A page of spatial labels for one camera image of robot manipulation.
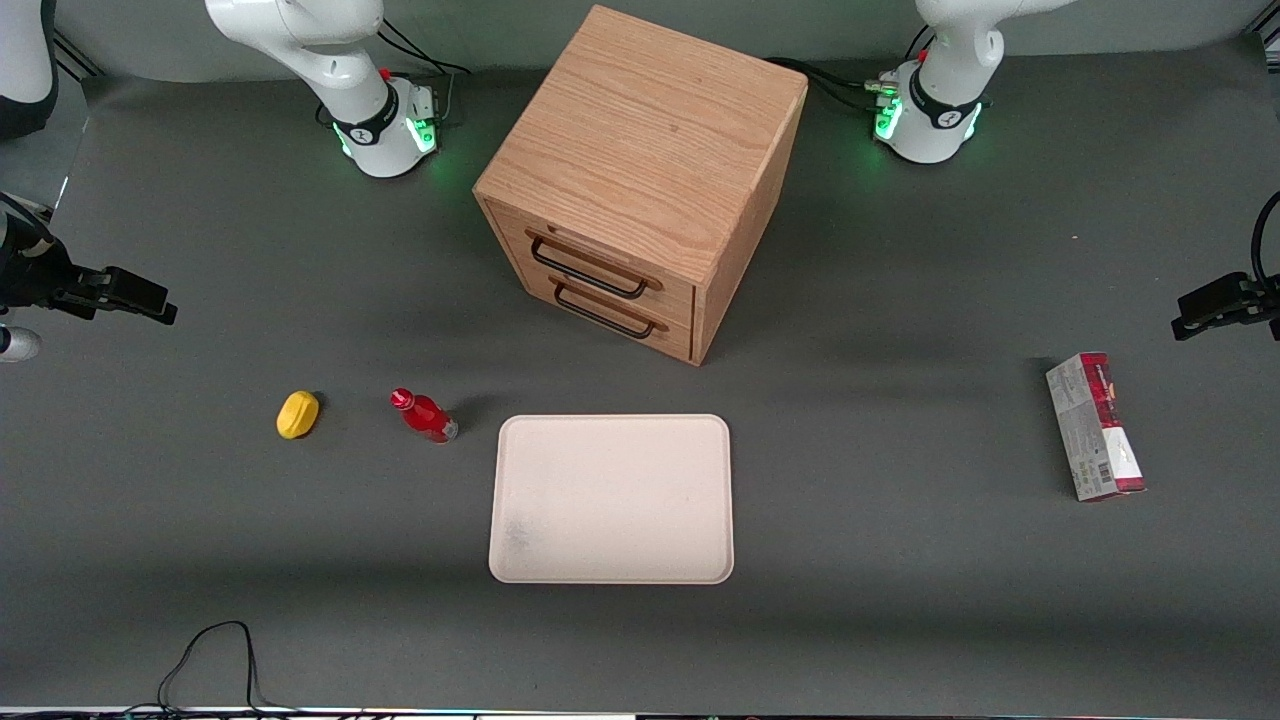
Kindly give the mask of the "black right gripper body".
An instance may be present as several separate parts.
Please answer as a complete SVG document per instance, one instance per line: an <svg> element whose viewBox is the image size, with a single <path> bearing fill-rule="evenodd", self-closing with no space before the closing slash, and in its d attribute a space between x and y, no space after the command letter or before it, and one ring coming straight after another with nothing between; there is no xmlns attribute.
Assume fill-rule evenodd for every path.
<svg viewBox="0 0 1280 720"><path fill-rule="evenodd" d="M9 195L3 195L3 311L44 307L73 316L79 311L64 295L79 279L65 246L44 220Z"/></svg>

